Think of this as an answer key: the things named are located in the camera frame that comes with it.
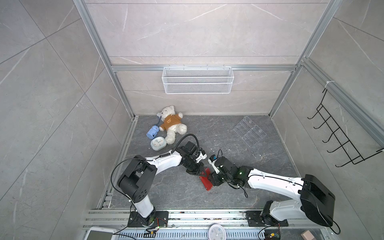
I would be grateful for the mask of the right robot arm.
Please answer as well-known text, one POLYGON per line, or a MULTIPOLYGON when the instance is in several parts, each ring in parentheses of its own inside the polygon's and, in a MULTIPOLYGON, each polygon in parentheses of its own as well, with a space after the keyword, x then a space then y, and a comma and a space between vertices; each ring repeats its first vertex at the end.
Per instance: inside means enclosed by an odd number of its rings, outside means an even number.
POLYGON ((227 158, 212 155, 214 172, 208 177, 213 186, 227 183, 231 188, 261 189, 288 197, 286 201, 268 201, 262 211, 267 225, 291 219, 309 219, 324 227, 334 224, 335 195, 315 176, 293 178, 262 172, 248 166, 237 167, 227 158))

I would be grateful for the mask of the red leather card holder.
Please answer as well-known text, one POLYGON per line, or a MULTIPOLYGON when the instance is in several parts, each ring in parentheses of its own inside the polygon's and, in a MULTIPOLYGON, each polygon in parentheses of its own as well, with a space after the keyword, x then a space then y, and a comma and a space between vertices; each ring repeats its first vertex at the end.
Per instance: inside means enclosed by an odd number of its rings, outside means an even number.
POLYGON ((205 168, 200 175, 200 180, 202 181, 202 183, 203 183, 203 185, 207 191, 210 191, 213 187, 213 184, 209 180, 210 174, 211 174, 210 169, 205 168))

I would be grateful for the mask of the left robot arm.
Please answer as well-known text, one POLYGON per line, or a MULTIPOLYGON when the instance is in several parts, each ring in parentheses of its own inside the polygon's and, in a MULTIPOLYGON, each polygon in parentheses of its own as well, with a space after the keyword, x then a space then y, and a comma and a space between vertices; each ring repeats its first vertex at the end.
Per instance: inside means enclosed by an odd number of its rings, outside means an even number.
POLYGON ((202 176, 205 168, 201 160, 206 158, 206 152, 192 142, 155 157, 144 158, 137 155, 132 158, 117 185, 136 209, 133 221, 138 221, 145 227, 151 226, 155 221, 156 209, 150 201, 149 191, 157 174, 183 166, 188 174, 202 176))

